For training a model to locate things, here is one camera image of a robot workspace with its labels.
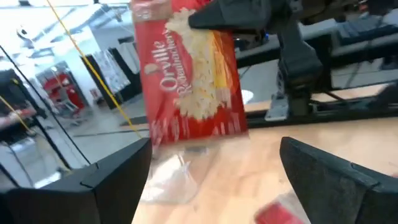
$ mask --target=clear plastic bag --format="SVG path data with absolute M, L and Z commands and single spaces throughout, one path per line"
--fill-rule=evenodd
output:
M 188 147 L 152 161 L 142 202 L 188 203 L 200 189 L 218 149 Z

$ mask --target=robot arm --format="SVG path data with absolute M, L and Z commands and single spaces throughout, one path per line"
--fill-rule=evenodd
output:
M 189 19 L 196 29 L 266 29 L 275 33 L 294 19 L 305 25 L 344 14 L 358 0 L 215 0 Z M 370 14 L 385 14 L 397 0 L 366 1 Z

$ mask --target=popcorn bag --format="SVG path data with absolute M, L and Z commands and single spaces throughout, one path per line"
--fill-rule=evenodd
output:
M 230 34 L 195 30 L 200 0 L 131 3 L 150 136 L 155 148 L 247 131 Z

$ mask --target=black cable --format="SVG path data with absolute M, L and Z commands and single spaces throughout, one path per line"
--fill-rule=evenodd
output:
M 310 103 L 313 105 L 326 105 L 325 102 L 321 102 L 321 101 L 313 100 L 313 99 L 310 99 Z
M 248 66 L 248 68 L 247 68 L 242 74 L 239 74 L 239 79 L 240 79 L 240 80 L 243 78 L 243 76 L 246 74 L 246 72 L 249 71 L 249 69 L 250 69 L 251 67 L 252 67 L 252 65 Z
M 381 24 L 383 23 L 383 19 L 384 19 L 384 15 L 379 18 L 379 20 L 376 24 L 376 28 L 374 28 L 375 30 L 380 28 Z M 372 42 L 374 39 L 376 39 L 376 37 L 373 37 L 371 40 L 369 40 L 368 44 L 365 46 L 364 58 L 366 58 L 368 56 L 368 52 L 372 46 Z M 348 88 L 349 86 L 351 86 L 351 83 L 354 81 L 354 78 L 358 75 L 359 69 L 361 68 L 362 64 L 363 64 L 363 61 L 356 64 L 356 67 L 355 67 L 354 71 L 352 72 L 351 76 L 348 78 L 344 88 Z
M 326 3 L 325 3 L 325 7 L 322 9 L 322 11 L 310 16 L 310 19 L 313 19 L 313 18 L 325 13 L 329 9 L 329 6 L 332 4 L 332 2 L 333 2 L 332 0 L 327 0 Z
M 0 163 L 0 174 L 4 174 L 15 187 L 21 187 L 18 181 L 8 172 L 8 170 Z
M 17 161 L 17 163 L 19 164 L 19 166 L 21 167 L 21 169 L 24 171 L 27 181 L 29 182 L 31 187 L 35 187 L 32 178 L 30 177 L 29 173 L 27 172 L 27 170 L 25 169 L 25 166 L 22 164 L 21 160 L 19 160 L 19 157 L 17 156 L 17 153 L 12 149 L 12 147 L 10 145 L 7 144 L 7 147 L 11 150 L 12 155 L 15 157 L 15 160 Z
M 338 95 L 336 95 L 336 94 L 334 94 L 332 92 L 327 91 L 327 92 L 325 92 L 325 94 L 330 96 L 330 97 L 332 97 L 332 98 L 334 98 L 334 99 L 336 99 L 336 100 L 338 100 L 338 101 L 340 101 L 340 102 L 343 102 L 346 105 L 348 104 L 348 102 L 345 99 L 341 98 L 340 96 L 338 96 Z
M 24 80 L 29 84 L 29 86 L 35 91 L 36 95 L 39 97 L 39 99 L 44 103 L 44 105 L 48 106 L 45 102 L 45 100 L 42 98 L 42 96 L 39 94 L 39 92 L 36 90 L 36 88 L 33 86 L 33 84 L 26 78 L 26 76 L 23 74 L 23 72 L 19 69 L 19 67 L 16 65 L 15 61 L 10 57 L 10 55 L 6 52 L 6 50 L 4 50 L 4 48 L 2 47 L 2 45 L 0 45 L 0 49 L 4 52 L 4 54 L 6 55 L 6 57 L 8 58 L 8 60 L 13 64 L 13 66 L 17 69 L 17 71 L 20 73 L 20 75 L 22 75 L 22 77 L 24 77 Z M 70 135 L 67 133 L 67 130 L 65 130 L 65 128 L 63 128 L 63 126 L 61 125 L 61 122 L 57 119 L 57 117 L 55 116 L 54 112 L 52 111 L 51 108 L 47 108 L 49 109 L 51 115 L 54 117 L 55 122 L 57 122 L 57 124 L 61 127 L 61 130 L 65 133 L 65 135 L 67 136 L 67 138 L 69 139 L 69 141 L 72 142 L 73 146 L 76 147 L 77 151 L 81 154 L 81 156 L 84 158 L 84 160 L 90 165 L 91 162 L 87 159 L 87 157 L 84 155 L 84 153 L 80 150 L 80 148 L 76 145 L 76 143 L 74 142 L 74 140 L 70 137 Z
M 144 128 L 144 129 L 137 129 L 137 131 L 149 131 L 149 129 Z M 101 135 L 107 135 L 107 134 L 121 134 L 121 133 L 133 133 L 135 131 L 133 130 L 123 130 L 123 131 L 110 131 L 110 132 L 105 132 L 105 133 L 96 133 L 96 134 L 76 134 L 73 137 L 75 138 L 81 138 L 81 137 L 95 137 L 95 136 L 101 136 Z

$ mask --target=red object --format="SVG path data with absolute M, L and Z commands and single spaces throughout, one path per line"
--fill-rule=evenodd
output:
M 64 73 L 59 73 L 56 75 L 57 77 L 49 78 L 43 86 L 43 89 L 47 92 L 49 95 L 49 98 L 57 104 L 60 99 L 60 89 L 61 85 L 63 88 L 66 89 L 67 95 L 69 100 L 76 105 L 79 110 L 83 109 L 85 107 L 84 103 L 80 99 L 79 94 L 77 93 L 77 90 L 75 86 L 69 81 L 68 75 Z
M 215 84 L 212 87 L 217 86 L 217 94 L 220 94 L 217 95 L 217 99 L 222 99 L 223 105 L 218 107 L 214 115 L 195 119 L 193 116 L 181 114 L 174 103 L 176 99 L 189 95 L 186 92 L 194 88 L 192 87 L 193 59 L 183 45 L 182 38 L 176 32 L 165 28 L 168 19 L 164 18 L 170 18 L 172 12 L 178 12 L 183 7 L 199 9 L 207 2 L 209 1 L 132 2 L 133 15 L 138 17 L 134 21 L 142 68 L 141 82 L 154 146 L 247 131 L 234 42 L 230 34 L 214 31 L 213 45 L 211 45 L 214 50 L 211 54 L 216 60 L 214 67 L 218 69 L 215 77 L 217 80 L 222 80 L 222 85 Z
M 303 224 L 279 202 L 274 202 L 261 210 L 254 220 L 256 224 Z

